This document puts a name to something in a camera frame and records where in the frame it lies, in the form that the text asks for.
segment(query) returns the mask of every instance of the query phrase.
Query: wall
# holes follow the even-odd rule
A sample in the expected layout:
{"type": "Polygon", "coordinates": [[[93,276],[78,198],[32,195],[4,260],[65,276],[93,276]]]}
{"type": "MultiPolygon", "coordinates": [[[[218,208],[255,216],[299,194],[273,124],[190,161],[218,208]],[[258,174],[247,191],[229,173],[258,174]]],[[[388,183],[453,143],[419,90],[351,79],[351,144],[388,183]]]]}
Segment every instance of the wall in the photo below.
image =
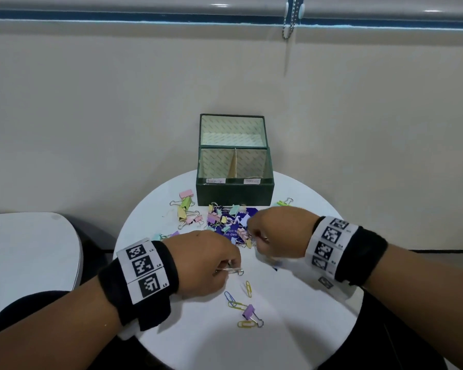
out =
{"type": "Polygon", "coordinates": [[[275,170],[348,220],[463,248],[463,31],[0,22],[0,212],[113,247],[196,168],[202,112],[264,115],[275,170]]]}

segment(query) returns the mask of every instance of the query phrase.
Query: black pants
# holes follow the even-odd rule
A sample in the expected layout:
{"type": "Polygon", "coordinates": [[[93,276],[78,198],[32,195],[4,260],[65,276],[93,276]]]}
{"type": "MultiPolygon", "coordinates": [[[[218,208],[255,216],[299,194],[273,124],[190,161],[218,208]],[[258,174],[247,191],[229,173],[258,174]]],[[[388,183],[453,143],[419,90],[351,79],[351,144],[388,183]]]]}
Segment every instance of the black pants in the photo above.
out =
{"type": "MultiPolygon", "coordinates": [[[[0,331],[66,293],[40,292],[13,302],[0,312],[0,331]]],[[[119,366],[127,370],[148,369],[145,363],[147,354],[146,349],[135,337],[127,341],[115,337],[96,357],[89,369],[119,366]]],[[[434,348],[368,293],[365,293],[357,323],[345,343],[318,369],[353,367],[384,370],[447,369],[443,357],[434,348]]]]}

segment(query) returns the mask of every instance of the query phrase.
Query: label on box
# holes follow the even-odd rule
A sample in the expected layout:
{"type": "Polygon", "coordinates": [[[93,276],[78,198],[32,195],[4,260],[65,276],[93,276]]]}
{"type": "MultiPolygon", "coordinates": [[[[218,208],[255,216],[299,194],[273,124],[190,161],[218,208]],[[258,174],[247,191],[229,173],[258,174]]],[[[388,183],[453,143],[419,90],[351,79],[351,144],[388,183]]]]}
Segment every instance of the label on box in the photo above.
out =
{"type": "Polygon", "coordinates": [[[244,179],[243,184],[261,184],[261,178],[244,179]]]}
{"type": "Polygon", "coordinates": [[[206,178],[206,183],[225,184],[226,182],[226,178],[206,178]]]}

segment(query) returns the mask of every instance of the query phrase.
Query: storage box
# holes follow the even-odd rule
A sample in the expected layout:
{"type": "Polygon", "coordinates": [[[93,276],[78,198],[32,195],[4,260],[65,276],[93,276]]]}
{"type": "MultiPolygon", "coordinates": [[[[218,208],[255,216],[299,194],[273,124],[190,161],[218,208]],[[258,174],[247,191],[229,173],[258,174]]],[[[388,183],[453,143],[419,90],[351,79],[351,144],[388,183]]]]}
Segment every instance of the storage box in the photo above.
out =
{"type": "Polygon", "coordinates": [[[198,205],[271,205],[274,190],[264,117],[201,114],[198,205]]]}

